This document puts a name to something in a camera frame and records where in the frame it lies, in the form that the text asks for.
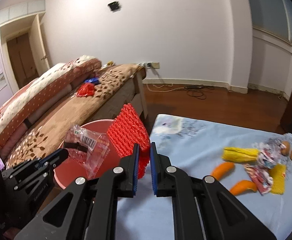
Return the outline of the clear barcode plastic wrapper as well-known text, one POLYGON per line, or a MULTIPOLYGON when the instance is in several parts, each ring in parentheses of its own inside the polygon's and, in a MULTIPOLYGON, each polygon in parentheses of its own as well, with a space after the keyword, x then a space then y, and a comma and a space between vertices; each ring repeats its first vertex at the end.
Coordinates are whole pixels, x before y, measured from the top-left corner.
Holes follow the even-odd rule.
POLYGON ((63 141, 63 148, 67 149, 71 159, 85 169, 88 179, 96 176, 110 152, 109 146, 105 133, 91 131, 79 125, 71 126, 63 141))

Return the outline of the orange peel piece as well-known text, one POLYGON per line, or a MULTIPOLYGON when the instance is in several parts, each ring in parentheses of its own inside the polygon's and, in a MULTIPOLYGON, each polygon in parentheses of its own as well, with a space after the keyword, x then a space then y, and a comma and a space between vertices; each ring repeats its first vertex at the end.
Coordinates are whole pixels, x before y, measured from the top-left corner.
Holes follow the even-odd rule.
POLYGON ((235 168, 235 164, 232 162, 224 162, 218 165, 212 172, 211 176, 216 180, 221 180, 228 173, 230 173, 235 168))
POLYGON ((257 186, 253 181, 241 180, 230 189, 230 193, 232 193, 234 196, 240 195, 247 191, 257 191, 257 186))

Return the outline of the yellow plastic bag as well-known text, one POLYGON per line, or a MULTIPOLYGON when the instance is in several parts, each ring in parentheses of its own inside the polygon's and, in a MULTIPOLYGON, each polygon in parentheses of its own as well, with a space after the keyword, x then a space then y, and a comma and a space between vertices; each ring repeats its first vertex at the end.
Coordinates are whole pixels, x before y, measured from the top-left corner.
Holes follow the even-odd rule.
POLYGON ((221 158, 234 163, 246 163, 255 161, 259 152, 256 148, 225 147, 221 158))

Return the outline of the red white wrapper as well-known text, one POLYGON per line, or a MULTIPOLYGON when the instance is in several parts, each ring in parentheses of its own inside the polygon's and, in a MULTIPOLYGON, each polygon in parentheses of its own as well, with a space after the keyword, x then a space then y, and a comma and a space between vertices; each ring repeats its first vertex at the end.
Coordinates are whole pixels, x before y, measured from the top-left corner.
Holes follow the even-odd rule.
POLYGON ((256 184, 261 195, 267 194, 271 191, 274 181, 267 170, 249 164, 244 164, 244 169, 251 180, 256 184))

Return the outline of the colourful foil wrapper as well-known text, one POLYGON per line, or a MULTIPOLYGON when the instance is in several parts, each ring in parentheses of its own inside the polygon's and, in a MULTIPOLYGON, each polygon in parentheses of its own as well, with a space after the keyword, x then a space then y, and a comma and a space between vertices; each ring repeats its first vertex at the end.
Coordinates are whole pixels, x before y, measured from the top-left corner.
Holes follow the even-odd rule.
POLYGON ((256 164, 260 168, 272 169, 281 161, 282 143, 278 140, 260 142, 257 146, 256 164))

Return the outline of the brown leaf pattern blanket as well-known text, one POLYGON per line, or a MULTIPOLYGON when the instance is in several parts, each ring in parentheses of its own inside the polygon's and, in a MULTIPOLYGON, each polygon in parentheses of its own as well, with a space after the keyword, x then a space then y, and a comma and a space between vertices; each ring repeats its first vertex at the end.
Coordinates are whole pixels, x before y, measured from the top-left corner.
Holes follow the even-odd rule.
POLYGON ((11 168, 28 159, 44 158, 57 150, 72 125, 84 125, 141 66, 122 64, 107 70, 94 96, 77 97, 75 92, 51 107, 17 142, 5 161, 11 168))

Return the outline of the folded polka dot quilt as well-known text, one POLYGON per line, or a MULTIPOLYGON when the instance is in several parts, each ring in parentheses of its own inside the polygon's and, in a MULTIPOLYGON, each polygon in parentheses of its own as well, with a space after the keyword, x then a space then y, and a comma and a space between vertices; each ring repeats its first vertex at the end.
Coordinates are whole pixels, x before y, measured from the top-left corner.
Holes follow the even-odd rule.
POLYGON ((0 107, 0 149, 21 123, 71 82, 101 68, 101 61, 83 55, 68 63, 58 63, 22 87, 0 107))

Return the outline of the red plastic bag on bed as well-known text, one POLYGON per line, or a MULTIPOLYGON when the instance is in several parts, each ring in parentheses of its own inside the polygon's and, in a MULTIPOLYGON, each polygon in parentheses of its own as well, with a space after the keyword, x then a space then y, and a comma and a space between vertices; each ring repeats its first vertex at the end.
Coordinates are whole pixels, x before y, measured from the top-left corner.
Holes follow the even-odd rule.
POLYGON ((82 84, 76 92, 76 96, 80 98, 94 96, 94 94, 95 94, 95 86, 93 83, 88 83, 88 82, 82 84))

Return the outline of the blue package on bed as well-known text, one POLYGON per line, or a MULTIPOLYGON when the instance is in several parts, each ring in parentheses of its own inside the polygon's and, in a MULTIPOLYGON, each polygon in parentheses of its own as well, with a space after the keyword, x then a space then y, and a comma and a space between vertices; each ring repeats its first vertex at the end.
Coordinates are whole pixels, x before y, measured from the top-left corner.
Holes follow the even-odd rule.
POLYGON ((100 84, 100 81, 99 81, 98 77, 93 77, 93 78, 90 78, 90 79, 86 79, 84 81, 84 83, 91 83, 91 84, 94 84, 94 85, 98 85, 98 84, 100 84))

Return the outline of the wooden door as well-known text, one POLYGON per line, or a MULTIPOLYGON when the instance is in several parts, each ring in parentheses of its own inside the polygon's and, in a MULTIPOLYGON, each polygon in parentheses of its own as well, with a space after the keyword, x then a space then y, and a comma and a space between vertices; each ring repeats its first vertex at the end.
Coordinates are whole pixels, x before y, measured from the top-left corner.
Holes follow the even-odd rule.
POLYGON ((35 67, 28 33, 7 41, 9 59, 18 87, 22 88, 39 77, 35 67))

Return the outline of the wooden bed frame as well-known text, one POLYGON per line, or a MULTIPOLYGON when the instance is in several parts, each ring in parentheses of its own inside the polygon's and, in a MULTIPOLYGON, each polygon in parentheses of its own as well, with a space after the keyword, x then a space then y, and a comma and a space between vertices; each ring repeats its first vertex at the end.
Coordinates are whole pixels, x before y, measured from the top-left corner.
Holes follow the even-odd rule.
POLYGON ((143 123, 148 119, 148 108, 145 99, 143 79, 146 77, 144 67, 140 68, 109 98, 86 119, 84 124, 100 119, 114 119, 123 105, 130 103, 143 123))

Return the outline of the wall power socket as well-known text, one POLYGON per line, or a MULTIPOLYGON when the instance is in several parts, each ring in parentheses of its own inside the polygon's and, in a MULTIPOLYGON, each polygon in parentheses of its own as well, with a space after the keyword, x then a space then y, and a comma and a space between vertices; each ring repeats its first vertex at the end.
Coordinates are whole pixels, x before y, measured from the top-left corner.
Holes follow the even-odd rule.
POLYGON ((141 62, 139 65, 147 69, 160 69, 159 62, 141 62))

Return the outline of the black wall bracket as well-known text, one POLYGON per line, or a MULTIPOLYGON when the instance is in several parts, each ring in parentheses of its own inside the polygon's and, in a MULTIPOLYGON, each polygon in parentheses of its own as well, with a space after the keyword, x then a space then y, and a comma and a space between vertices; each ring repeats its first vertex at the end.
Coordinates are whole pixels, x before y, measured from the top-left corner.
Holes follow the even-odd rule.
POLYGON ((117 12, 121 9, 121 5, 118 1, 114 1, 108 4, 108 7, 111 12, 117 12))

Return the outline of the window with gold frame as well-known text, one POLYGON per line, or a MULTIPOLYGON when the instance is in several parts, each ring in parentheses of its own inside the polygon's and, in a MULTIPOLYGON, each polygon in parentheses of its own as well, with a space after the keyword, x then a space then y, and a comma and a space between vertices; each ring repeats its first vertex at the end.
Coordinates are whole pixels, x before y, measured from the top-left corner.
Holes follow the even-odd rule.
POLYGON ((253 28, 290 47, 292 52, 292 1, 249 0, 253 28))

